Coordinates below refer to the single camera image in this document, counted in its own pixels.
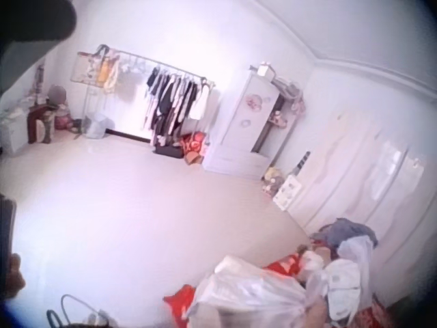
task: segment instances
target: white bag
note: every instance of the white bag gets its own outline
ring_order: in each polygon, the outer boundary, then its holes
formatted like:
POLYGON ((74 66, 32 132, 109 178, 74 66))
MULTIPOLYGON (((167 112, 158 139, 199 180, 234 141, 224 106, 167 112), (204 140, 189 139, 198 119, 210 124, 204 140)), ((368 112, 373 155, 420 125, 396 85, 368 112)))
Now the white bag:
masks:
POLYGON ((227 256, 204 279, 186 317, 200 304, 215 307, 226 327, 295 327, 305 322, 305 289, 292 277, 227 256))
POLYGON ((84 135, 90 139, 102 139, 107 129, 107 122, 107 117, 101 113, 88 113, 83 120, 84 135))
POLYGON ((340 258, 357 263, 361 274, 361 299, 359 310, 370 308, 372 292, 370 289, 370 261, 373 243, 368 236, 349 238, 342 242, 337 250, 340 258))
POLYGON ((354 319, 360 304, 360 271, 357 263, 340 258, 325 269, 328 275, 328 307, 333 321, 349 317, 348 325, 354 319))
POLYGON ((309 276, 317 271, 321 271, 324 266, 323 257, 313 251, 306 251, 299 261, 300 271, 297 276, 298 281, 306 282, 309 276))
POLYGON ((27 145, 27 114, 17 107, 0 118, 0 145, 8 155, 15 155, 27 145))

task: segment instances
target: pink item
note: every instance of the pink item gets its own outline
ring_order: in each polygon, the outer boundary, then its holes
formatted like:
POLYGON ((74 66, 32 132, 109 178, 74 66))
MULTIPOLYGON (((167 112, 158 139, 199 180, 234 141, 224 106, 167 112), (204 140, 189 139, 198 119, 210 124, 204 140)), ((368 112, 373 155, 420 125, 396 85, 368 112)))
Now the pink item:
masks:
POLYGON ((55 129, 66 130, 71 121, 72 119, 67 111, 58 110, 55 116, 55 129))

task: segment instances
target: white wardrobe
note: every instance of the white wardrobe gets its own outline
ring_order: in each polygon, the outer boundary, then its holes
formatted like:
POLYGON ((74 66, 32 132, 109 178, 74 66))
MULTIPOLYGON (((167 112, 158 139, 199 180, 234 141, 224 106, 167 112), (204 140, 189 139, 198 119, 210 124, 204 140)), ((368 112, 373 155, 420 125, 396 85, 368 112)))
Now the white wardrobe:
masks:
POLYGON ((278 99, 279 90, 254 72, 244 72, 235 79, 222 100, 211 130, 211 144, 203 160, 204 169, 261 179, 292 125, 290 115, 287 128, 276 131, 279 128, 269 126, 268 118, 272 111, 277 110, 278 99))

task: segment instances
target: cabinet door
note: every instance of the cabinet door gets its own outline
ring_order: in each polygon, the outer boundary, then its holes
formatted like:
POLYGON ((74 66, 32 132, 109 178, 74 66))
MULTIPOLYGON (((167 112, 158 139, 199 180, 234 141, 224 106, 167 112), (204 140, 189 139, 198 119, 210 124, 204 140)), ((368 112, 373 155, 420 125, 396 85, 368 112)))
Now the cabinet door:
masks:
POLYGON ((288 208, 288 213, 309 234, 315 231, 307 228, 308 223, 350 169, 372 122, 357 111, 346 111, 326 125, 323 140, 298 175, 302 191, 288 208))
POLYGON ((211 172, 260 180, 271 160, 260 154, 218 145, 208 151, 203 167, 211 172))
POLYGON ((279 97, 278 89, 263 77, 252 74, 223 145, 251 152, 279 97))

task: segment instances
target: black object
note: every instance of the black object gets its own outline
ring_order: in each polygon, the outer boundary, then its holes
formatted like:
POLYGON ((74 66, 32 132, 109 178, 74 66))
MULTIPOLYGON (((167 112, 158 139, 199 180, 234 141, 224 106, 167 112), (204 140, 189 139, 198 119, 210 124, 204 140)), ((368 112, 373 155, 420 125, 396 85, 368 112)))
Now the black object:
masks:
POLYGON ((16 202, 0 194, 0 295, 6 291, 6 275, 12 253, 12 232, 14 229, 16 202))
POLYGON ((68 0, 0 1, 0 96, 75 27, 68 0))
POLYGON ((158 155, 173 157, 174 159, 184 158, 184 151, 182 147, 156 145, 154 153, 158 155))
POLYGON ((98 312, 98 311, 96 311, 94 308, 92 308, 89 304, 87 304, 86 302, 84 302, 84 301, 82 301, 82 300, 80 300, 80 299, 78 299, 77 297, 74 297, 74 296, 72 296, 72 295, 69 295, 69 294, 65 294, 65 295, 63 295, 62 297, 61 297, 61 309, 62 309, 62 312, 64 313, 64 316, 65 316, 65 318, 66 318, 66 321, 67 321, 67 325, 64 325, 63 323, 62 323, 62 321, 61 321, 61 319, 60 319, 60 317, 57 315, 57 313, 55 312, 55 311, 53 311, 53 310, 47 310, 47 313, 46 313, 46 315, 47 315, 47 321, 48 321, 48 323, 49 323, 49 325, 50 325, 50 327, 51 328, 59 328, 59 327, 67 327, 67 328, 86 328, 86 327, 89 327, 89 328, 91 328, 91 327, 106 327, 106 328, 111 328, 110 326, 109 326, 109 319, 106 317, 106 316, 104 316, 104 315, 102 315, 100 312, 98 312), (103 325, 103 326, 95 326, 95 325, 85 325, 85 324, 82 324, 82 323, 71 323, 70 322, 70 319, 68 318, 68 315, 67 315, 67 311, 66 311, 66 309, 65 309, 65 307, 64 307, 64 299, 65 298, 70 298, 70 299, 73 299, 73 300, 75 300, 76 302, 78 302, 78 303, 80 303, 80 304, 82 304, 82 305, 84 305, 85 307, 87 307, 89 310, 91 310, 92 312, 94 312, 94 313, 96 313, 99 317, 101 317, 101 318, 103 318, 103 319, 105 319, 106 320, 106 324, 105 325, 103 325))
POLYGON ((118 137, 123 137, 123 138, 127 138, 130 140, 135 140, 135 141, 140 141, 140 142, 145 142, 147 144, 150 144, 150 139, 137 137, 136 135, 129 135, 128 133, 123 133, 123 132, 111 130, 109 128, 107 128, 105 133, 107 133, 108 135, 117 135, 118 137))
POLYGON ((159 73, 159 68, 155 67, 151 73, 151 75, 149 76, 149 79, 147 80, 147 86, 148 87, 152 87, 153 84, 155 83, 155 79, 157 78, 159 73))

